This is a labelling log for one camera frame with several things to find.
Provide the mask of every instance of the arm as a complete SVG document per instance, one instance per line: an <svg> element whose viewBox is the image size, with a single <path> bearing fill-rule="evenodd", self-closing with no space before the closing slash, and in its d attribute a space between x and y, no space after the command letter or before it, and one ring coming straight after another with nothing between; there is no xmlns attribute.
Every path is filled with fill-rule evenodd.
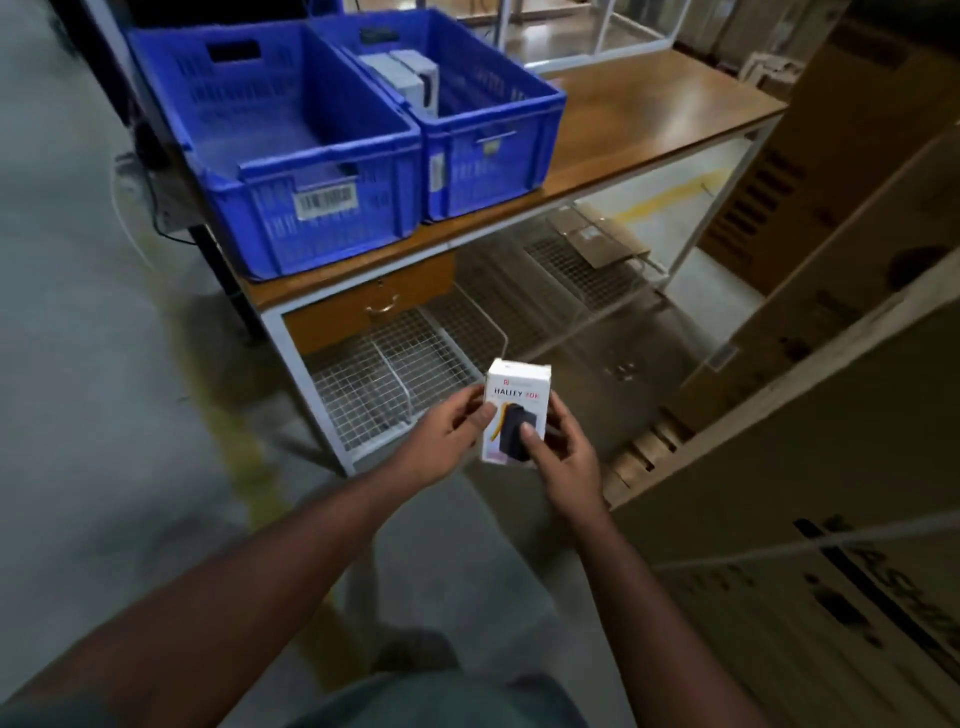
<svg viewBox="0 0 960 728"><path fill-rule="evenodd" d="M560 398L553 394L550 403L564 437L544 443L527 425L521 437L550 500L570 525L637 724L766 726L759 708L617 529L603 500L593 448Z"/></svg>
<svg viewBox="0 0 960 728"><path fill-rule="evenodd" d="M482 391L470 387L437 405L374 471L98 627L12 700L92 692L123 724L220 722L383 522L456 467L492 419L492 405L477 406Z"/></svg>

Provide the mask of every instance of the person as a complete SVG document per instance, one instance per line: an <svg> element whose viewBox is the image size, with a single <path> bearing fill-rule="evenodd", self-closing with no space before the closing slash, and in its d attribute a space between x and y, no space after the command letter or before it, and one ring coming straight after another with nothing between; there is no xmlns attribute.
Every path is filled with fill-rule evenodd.
<svg viewBox="0 0 960 728"><path fill-rule="evenodd" d="M482 393L476 385L454 394L428 410L379 467L308 500L94 629L8 701L0 725L219 723L376 530L457 467L494 415ZM766 725L617 530L593 448L555 393L548 420L554 427L545 442L529 425L521 438L569 526L637 724ZM296 725L586 724L549 678L498 686L448 670L375 675Z"/></svg>

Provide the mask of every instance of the barcode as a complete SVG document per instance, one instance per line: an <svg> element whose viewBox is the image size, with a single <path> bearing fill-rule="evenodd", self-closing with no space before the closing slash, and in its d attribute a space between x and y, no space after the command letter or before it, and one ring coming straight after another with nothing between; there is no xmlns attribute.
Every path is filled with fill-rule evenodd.
<svg viewBox="0 0 960 728"><path fill-rule="evenodd" d="M439 192L446 182L446 157L443 153L430 156L430 191Z"/></svg>
<svg viewBox="0 0 960 728"><path fill-rule="evenodd" d="M719 372L730 363L730 360L733 359L739 351L740 349L728 341L710 355L709 359L707 359L707 366L714 372Z"/></svg>
<svg viewBox="0 0 960 728"><path fill-rule="evenodd" d="M294 195L294 206L299 220L343 212L357 207L357 185L353 182L336 184L323 189L312 189Z"/></svg>

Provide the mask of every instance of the empty blue crate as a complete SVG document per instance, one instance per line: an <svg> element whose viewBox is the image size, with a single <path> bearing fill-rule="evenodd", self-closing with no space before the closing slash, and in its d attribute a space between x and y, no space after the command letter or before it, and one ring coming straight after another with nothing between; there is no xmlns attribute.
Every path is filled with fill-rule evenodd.
<svg viewBox="0 0 960 728"><path fill-rule="evenodd" d="M566 94L437 10L315 18L323 39L355 57L401 48L440 69L440 114L394 98L423 129L424 216L443 220L543 184Z"/></svg>
<svg viewBox="0 0 960 728"><path fill-rule="evenodd" d="M170 128L255 279L406 237L420 221L420 129L298 21L133 31Z"/></svg>

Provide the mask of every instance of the metal drawer handle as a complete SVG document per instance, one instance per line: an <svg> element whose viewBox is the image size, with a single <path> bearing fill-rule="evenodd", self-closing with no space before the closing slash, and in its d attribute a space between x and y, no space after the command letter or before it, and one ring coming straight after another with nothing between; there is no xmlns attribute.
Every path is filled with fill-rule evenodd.
<svg viewBox="0 0 960 728"><path fill-rule="evenodd" d="M387 313L387 311L390 311L391 309L393 309L396 306L396 302L399 300L400 300L400 294L394 293L394 299L389 303L387 303L387 305L385 305L383 308L370 308L369 306L367 306L365 310L371 316L377 316L381 313Z"/></svg>

